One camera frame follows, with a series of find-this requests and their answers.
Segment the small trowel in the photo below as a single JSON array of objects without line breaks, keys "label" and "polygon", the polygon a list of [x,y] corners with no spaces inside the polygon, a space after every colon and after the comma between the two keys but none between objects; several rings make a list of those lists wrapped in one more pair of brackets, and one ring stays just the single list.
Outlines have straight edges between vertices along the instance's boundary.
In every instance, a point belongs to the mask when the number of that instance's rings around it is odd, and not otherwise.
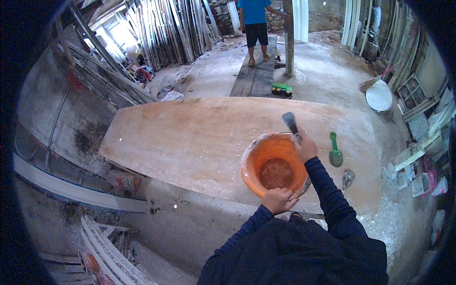
[{"label": "small trowel", "polygon": [[345,192],[345,189],[350,187],[353,180],[355,180],[355,173],[350,169],[346,169],[342,177],[342,193]]},{"label": "small trowel", "polygon": [[342,152],[337,149],[336,136],[336,132],[331,132],[329,134],[332,141],[332,150],[329,152],[329,161],[333,166],[339,167],[343,163],[343,155]]},{"label": "small trowel", "polygon": [[296,126],[296,119],[293,112],[288,112],[282,115],[282,119],[285,122],[285,125],[290,129],[290,131],[296,136],[298,144],[302,143],[302,137],[299,136],[298,127]]}]

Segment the hand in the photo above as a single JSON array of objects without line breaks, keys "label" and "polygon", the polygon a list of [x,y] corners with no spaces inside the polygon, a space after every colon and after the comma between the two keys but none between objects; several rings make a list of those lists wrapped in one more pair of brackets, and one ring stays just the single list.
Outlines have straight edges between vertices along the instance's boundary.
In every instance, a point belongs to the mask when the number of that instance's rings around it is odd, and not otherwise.
[{"label": "hand", "polygon": [[306,135],[306,132],[300,126],[298,126],[298,132],[302,138],[301,144],[298,143],[295,136],[292,137],[292,141],[302,163],[306,163],[309,159],[317,155],[318,149],[313,139]]},{"label": "hand", "polygon": [[292,190],[275,188],[266,192],[261,204],[275,216],[290,210],[298,201],[298,194]]}]

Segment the concrete floor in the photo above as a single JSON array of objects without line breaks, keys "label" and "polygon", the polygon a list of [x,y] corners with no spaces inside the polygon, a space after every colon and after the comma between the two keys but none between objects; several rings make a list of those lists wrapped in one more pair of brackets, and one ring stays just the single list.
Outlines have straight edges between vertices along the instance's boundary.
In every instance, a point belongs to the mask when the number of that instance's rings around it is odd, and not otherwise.
[{"label": "concrete floor", "polygon": [[[177,74],[181,81],[176,88],[185,94],[185,98],[229,96],[236,79],[233,75],[238,73],[247,52],[247,48],[242,46],[244,44],[245,37],[229,39],[225,45],[219,45],[214,52],[208,53],[209,56],[201,56],[190,66],[160,71],[151,87],[156,88],[164,75]],[[278,49],[285,54],[283,45],[278,45]],[[328,37],[327,33],[314,33],[309,43],[296,43],[295,70],[295,78],[285,78],[283,69],[275,70],[274,78],[293,86],[293,99],[357,109],[370,115],[381,167],[406,148],[409,132],[396,104],[393,102],[392,112],[388,114],[377,114],[369,108],[364,95],[358,91],[358,83],[371,75],[364,61],[341,48],[334,35]],[[390,283],[404,284],[413,276],[424,249],[430,244],[435,202],[432,196],[412,198],[410,187],[400,190],[395,181],[380,175],[380,208],[358,219],[369,237],[386,243]],[[143,180],[138,197],[147,199],[150,213],[118,213],[115,222],[140,229],[137,239],[141,247],[145,247],[144,252],[148,249],[158,254],[151,255],[154,262],[147,261],[149,254],[147,258],[143,254],[142,260],[150,272],[157,274],[157,280],[160,279],[162,284],[195,284],[206,259],[256,210],[253,206],[149,179]],[[22,199],[22,204],[31,205],[33,199]],[[32,217],[37,213],[32,210],[25,213],[31,213],[28,221],[33,223]],[[70,243],[71,240],[66,238],[64,242]],[[154,266],[167,268],[163,271],[166,273],[161,274]],[[178,269],[176,275],[167,279],[168,275],[173,275],[169,271],[173,266]]]}]

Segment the black shorts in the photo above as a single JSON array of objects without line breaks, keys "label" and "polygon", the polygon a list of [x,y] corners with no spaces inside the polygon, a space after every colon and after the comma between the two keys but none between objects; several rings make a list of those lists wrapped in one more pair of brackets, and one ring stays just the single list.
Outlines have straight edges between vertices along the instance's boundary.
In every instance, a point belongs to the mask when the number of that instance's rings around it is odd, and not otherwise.
[{"label": "black shorts", "polygon": [[247,36],[247,47],[254,47],[257,39],[260,45],[268,45],[268,26],[266,23],[245,25],[245,35]]}]

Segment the green toy truck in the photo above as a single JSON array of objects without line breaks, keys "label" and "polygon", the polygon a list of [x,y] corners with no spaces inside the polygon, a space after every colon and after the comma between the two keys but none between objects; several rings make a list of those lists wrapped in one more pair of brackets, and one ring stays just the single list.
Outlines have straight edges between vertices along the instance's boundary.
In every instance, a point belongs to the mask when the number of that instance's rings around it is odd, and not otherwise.
[{"label": "green toy truck", "polygon": [[291,86],[278,82],[272,83],[271,91],[274,95],[286,95],[287,97],[290,97],[293,93]]}]

